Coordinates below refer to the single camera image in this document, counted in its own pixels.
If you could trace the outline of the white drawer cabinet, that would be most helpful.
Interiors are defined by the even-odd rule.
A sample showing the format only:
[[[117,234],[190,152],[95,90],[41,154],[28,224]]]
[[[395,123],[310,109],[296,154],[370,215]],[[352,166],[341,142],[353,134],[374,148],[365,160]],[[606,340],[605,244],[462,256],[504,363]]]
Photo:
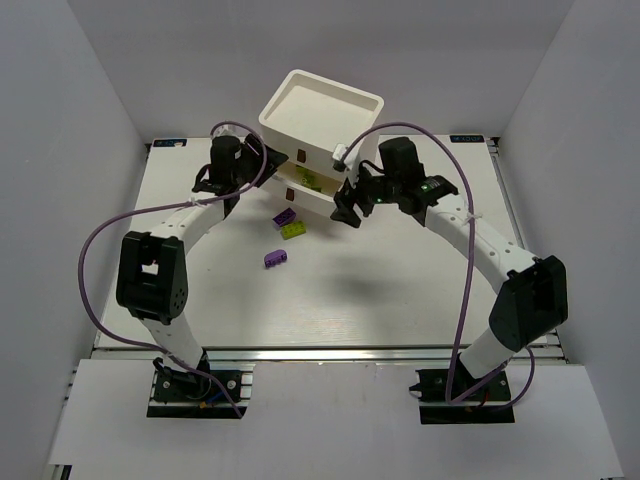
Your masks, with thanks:
[[[258,121],[271,148],[299,166],[341,180],[333,168],[337,145],[350,145],[377,123],[382,97],[296,69],[288,73]]]

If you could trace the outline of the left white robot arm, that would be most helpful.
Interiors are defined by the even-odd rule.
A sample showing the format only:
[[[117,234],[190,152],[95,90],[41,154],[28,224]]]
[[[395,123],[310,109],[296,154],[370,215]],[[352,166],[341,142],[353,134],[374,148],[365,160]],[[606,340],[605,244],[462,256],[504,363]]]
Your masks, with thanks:
[[[259,187],[288,156],[263,146],[254,134],[212,139],[210,161],[196,174],[192,197],[165,221],[146,232],[128,232],[121,245],[116,301],[140,320],[163,349],[165,364],[203,371],[204,349],[186,320],[187,255],[214,226],[225,220],[249,184]]]

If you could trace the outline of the lime long lego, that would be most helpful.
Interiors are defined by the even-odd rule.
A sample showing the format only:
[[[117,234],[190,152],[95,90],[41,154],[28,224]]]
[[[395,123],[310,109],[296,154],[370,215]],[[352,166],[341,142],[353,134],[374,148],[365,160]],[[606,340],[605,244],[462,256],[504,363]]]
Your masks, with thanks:
[[[309,188],[315,187],[317,184],[316,177],[312,174],[304,173],[301,177],[301,184]]]
[[[284,240],[290,240],[306,233],[306,225],[302,221],[294,221],[284,225],[280,229]]]

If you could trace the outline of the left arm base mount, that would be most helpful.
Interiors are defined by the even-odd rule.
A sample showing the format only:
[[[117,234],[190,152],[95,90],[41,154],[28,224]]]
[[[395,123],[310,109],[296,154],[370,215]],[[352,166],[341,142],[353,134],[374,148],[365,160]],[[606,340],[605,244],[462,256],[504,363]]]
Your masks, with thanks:
[[[178,371],[153,360],[154,380],[146,416],[161,419],[239,420],[221,388],[210,379],[191,372]],[[247,370],[209,370],[225,387],[241,414],[246,412],[251,395],[252,374]]]

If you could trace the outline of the white drawer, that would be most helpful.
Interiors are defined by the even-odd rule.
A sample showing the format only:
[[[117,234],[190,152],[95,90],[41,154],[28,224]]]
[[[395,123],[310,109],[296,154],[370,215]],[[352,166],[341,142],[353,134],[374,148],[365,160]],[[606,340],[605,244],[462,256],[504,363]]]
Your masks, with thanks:
[[[292,206],[330,217],[335,208],[334,194],[343,185],[343,181],[305,168],[309,174],[316,177],[316,186],[322,189],[322,193],[318,193],[301,184],[302,175],[296,172],[296,166],[305,168],[293,162],[286,162],[261,188]]]

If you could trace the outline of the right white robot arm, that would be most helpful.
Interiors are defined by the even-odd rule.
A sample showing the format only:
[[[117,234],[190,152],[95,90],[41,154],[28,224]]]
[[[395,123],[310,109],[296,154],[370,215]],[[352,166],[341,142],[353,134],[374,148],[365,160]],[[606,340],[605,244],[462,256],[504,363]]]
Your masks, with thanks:
[[[336,148],[334,168],[347,176],[331,217],[357,228],[375,206],[395,204],[472,262],[497,297],[487,329],[456,356],[467,380],[481,380],[567,320],[567,274],[560,259],[513,244],[473,213],[454,184],[426,174],[409,138],[387,140],[378,151],[381,166],[344,145]]]

